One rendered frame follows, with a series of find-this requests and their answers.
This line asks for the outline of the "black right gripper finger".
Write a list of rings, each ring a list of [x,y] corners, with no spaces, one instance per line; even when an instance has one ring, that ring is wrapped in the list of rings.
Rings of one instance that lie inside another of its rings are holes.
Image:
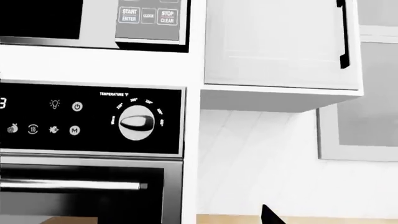
[[[267,205],[262,205],[261,222],[262,224],[286,224]]]

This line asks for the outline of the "oven door with dark glass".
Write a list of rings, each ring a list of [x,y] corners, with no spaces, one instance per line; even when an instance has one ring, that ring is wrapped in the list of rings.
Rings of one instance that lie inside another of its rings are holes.
[[[2,179],[139,182],[146,190],[63,190],[0,187],[0,214],[86,217],[97,224],[182,224],[181,160],[11,157]]]

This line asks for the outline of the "silver microwave with keypad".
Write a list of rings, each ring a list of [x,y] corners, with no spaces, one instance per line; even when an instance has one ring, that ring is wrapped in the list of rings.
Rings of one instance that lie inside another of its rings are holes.
[[[121,50],[189,52],[192,0],[118,0],[115,43]]]

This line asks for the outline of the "microwave door with dark glass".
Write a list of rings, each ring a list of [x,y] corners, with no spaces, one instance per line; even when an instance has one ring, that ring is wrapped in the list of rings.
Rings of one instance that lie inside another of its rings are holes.
[[[0,0],[0,44],[116,49],[118,0]]]

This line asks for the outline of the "white tall appliance cabinet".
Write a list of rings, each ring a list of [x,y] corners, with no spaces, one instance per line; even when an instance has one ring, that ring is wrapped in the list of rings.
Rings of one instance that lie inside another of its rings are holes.
[[[197,224],[197,157],[205,0],[191,0],[188,10],[189,50],[186,53],[0,44],[0,78],[186,87],[182,224]]]

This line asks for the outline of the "round silver temperature knob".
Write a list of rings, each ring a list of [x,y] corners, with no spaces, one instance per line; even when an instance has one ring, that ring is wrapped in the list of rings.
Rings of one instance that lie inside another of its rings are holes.
[[[154,114],[149,108],[141,105],[126,108],[118,121],[121,134],[131,141],[148,138],[154,130],[154,125]]]

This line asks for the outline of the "black built-in oven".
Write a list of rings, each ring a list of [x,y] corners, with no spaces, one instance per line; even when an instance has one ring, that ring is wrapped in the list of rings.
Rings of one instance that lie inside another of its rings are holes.
[[[183,162],[186,90],[0,80],[0,162],[7,156]],[[118,126],[121,113],[134,105],[149,108],[155,118],[152,134],[141,141],[125,138]],[[45,218],[0,214],[0,224]]]

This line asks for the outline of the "white wall cabinet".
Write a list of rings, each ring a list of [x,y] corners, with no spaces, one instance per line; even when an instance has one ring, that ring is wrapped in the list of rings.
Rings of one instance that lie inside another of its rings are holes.
[[[364,95],[358,0],[207,0],[203,110],[301,113]]]

